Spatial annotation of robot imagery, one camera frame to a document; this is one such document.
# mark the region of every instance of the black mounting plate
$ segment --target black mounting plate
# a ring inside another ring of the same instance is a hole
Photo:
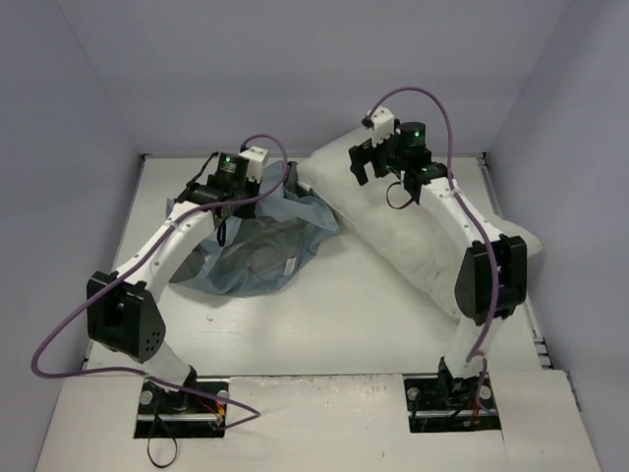
[[[197,379],[195,388],[206,391],[207,393],[217,394],[220,390],[229,391],[229,383],[226,381]],[[138,402],[138,416],[136,418],[136,430],[134,439],[148,439],[150,429],[155,416],[155,401],[159,395],[164,395],[164,390],[156,387],[153,383],[146,381],[143,384],[142,395],[151,398],[148,404]],[[211,400],[201,398],[204,403],[201,404],[194,397],[195,401],[188,402],[188,408],[181,413],[174,413],[167,410],[166,407],[160,407],[157,403],[157,413],[161,420],[168,426],[168,430],[158,422],[153,428],[153,438],[171,439],[189,439],[189,438],[223,438],[224,430],[219,430],[224,426],[221,419],[217,420],[215,413],[218,412],[218,406]]]
[[[489,379],[485,380],[484,386],[492,392]],[[408,392],[411,388],[419,390],[419,398],[415,400],[409,398]],[[411,433],[469,433],[501,429],[500,418],[490,416],[483,410],[476,420],[471,419],[474,401],[472,397],[457,409],[447,406],[438,388],[437,377],[405,378],[404,392]],[[484,407],[495,410],[493,395],[487,400],[482,400],[482,403]]]

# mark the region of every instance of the screw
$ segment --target screw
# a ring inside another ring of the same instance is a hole
[[[420,390],[416,386],[412,386],[406,390],[406,396],[409,400],[415,401],[415,399],[420,396]]]
[[[213,421],[209,422],[209,427],[210,428],[214,428],[216,425],[220,426],[223,424],[223,417],[219,414],[216,414],[216,423],[214,424]]]
[[[229,391],[220,390],[218,393],[216,393],[216,396],[218,396],[219,398],[225,398],[226,400],[229,400]]]
[[[153,393],[150,390],[145,390],[140,394],[140,405],[147,406],[153,400]]]
[[[491,388],[489,388],[487,385],[483,385],[481,387],[481,398],[483,400],[489,400],[491,398]]]

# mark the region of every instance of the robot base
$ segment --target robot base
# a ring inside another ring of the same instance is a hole
[[[472,419],[474,395],[456,407],[448,406],[443,400],[437,377],[405,376],[404,390],[411,433],[470,433],[474,431],[500,430],[498,416],[490,416],[481,410],[478,418]],[[489,379],[484,383],[483,406],[495,409]]]
[[[195,388],[222,396],[223,392],[229,391],[229,382],[228,380],[197,379]],[[151,382],[144,382],[138,403],[135,439],[150,438],[151,428],[153,438],[223,438],[225,436],[225,431],[219,428],[224,426],[227,405],[217,405],[216,402],[205,398],[188,396],[187,401],[184,402],[185,410],[177,411],[178,409],[173,407],[174,403],[169,401],[168,395],[179,395],[179,401],[175,404],[182,403],[180,392],[167,393]],[[156,421],[155,411],[161,421],[153,427],[153,422]]]

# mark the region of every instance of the black cable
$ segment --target black cable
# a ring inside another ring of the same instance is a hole
[[[197,175],[195,175],[192,179],[188,181],[188,183],[186,184],[186,187],[190,187],[191,185],[193,185],[195,182],[199,180],[201,175],[203,175],[203,172],[205,172],[205,168],[207,167],[209,162],[213,160],[217,155],[218,155],[217,151],[209,155],[205,163],[201,166],[200,171],[197,173]]]
[[[409,200],[407,203],[403,204],[402,206],[393,206],[391,204],[391,200],[389,199],[389,190],[391,190],[393,187],[395,187],[396,185],[402,185],[402,182],[393,182],[391,185],[389,185],[386,188],[386,203],[393,209],[404,209],[406,208],[408,205],[410,205],[413,202],[413,197],[411,197],[411,200]]]
[[[459,406],[454,413],[449,416],[449,418],[456,418],[459,416],[459,414],[463,411],[463,408],[465,408],[465,403],[461,403],[461,406]]]
[[[179,452],[179,446],[177,445],[177,439],[175,438],[175,435],[173,435],[170,428],[168,428],[168,425],[159,416],[159,398],[160,398],[160,393],[158,390],[155,397],[155,409],[154,409],[155,416],[153,417],[153,422],[150,425],[150,431],[148,432],[148,441],[146,442],[146,455],[148,456],[148,460],[150,460],[150,463],[153,464],[154,467],[158,469],[166,469],[170,467],[171,465],[173,465],[173,463],[175,463],[175,460],[177,460],[177,453]],[[157,425],[157,423],[159,423],[159,425],[163,428],[164,432],[168,435],[168,437],[171,440],[173,440],[173,443],[175,444],[175,455],[170,460],[170,462],[166,464],[158,464],[157,462],[155,462],[155,459],[153,459],[152,455],[150,455],[150,440],[152,440],[153,435],[155,434],[155,425]]]
[[[411,425],[415,426],[415,421],[417,420],[417,409],[420,407],[420,394],[415,397],[413,400],[413,409],[411,410]]]
[[[227,220],[223,219],[216,229],[216,242],[221,248],[225,247],[227,242]]]

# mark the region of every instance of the white bracket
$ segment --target white bracket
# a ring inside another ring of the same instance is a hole
[[[453,190],[450,190],[448,179],[445,177],[434,179],[429,184],[424,185],[420,193],[420,206],[434,215],[439,224],[450,235],[459,252],[465,254],[474,241],[483,242],[483,237],[461,209],[461,206],[454,198],[454,194],[459,195],[465,206],[479,221],[489,237],[489,241],[498,241],[501,234],[500,230],[489,223],[467,197],[461,193],[456,180],[454,180]]]
[[[153,234],[144,246],[128,261],[118,266],[116,271],[125,273],[134,266],[143,255],[155,244],[164,231],[174,225],[174,221],[186,211],[198,207],[190,202],[177,203],[173,206],[159,229]],[[207,236],[214,231],[214,221],[211,211],[200,211],[186,218],[180,225],[175,225],[175,231],[164,241],[155,253],[135,273],[127,277],[127,282],[145,282],[155,303],[159,302],[168,280],[173,276],[182,262],[190,255],[190,252]]]
[[[247,166],[247,180],[260,183],[262,181],[262,169],[268,157],[268,150],[262,147],[251,146],[238,155],[249,161],[249,165]]]
[[[372,146],[375,148],[395,133],[395,116],[388,108],[379,106],[371,119],[373,123]]]

